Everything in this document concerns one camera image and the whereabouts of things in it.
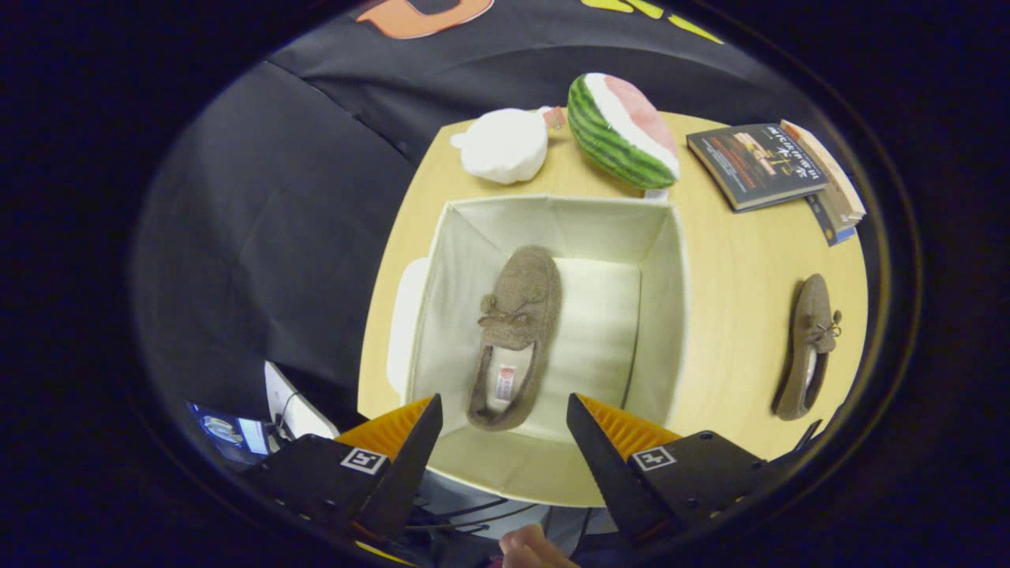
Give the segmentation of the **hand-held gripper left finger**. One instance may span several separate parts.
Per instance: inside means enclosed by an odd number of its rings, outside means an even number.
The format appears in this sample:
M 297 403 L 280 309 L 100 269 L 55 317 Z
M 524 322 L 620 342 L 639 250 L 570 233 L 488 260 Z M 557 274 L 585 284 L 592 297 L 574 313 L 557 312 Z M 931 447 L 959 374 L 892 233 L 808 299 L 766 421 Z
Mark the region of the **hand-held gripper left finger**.
M 300 436 L 241 477 L 315 529 L 392 540 L 404 532 L 441 429 L 443 399 L 436 393 L 336 438 Z

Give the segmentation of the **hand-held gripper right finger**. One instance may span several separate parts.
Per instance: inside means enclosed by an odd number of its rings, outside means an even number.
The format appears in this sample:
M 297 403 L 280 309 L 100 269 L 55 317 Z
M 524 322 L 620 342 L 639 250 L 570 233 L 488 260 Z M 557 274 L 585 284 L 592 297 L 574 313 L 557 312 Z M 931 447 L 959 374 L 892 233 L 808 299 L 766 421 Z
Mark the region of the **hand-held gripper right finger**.
M 581 393 L 570 393 L 566 423 L 618 532 L 635 543 L 736 510 L 784 477 L 821 424 L 816 420 L 793 450 L 768 461 L 711 429 L 676 435 Z

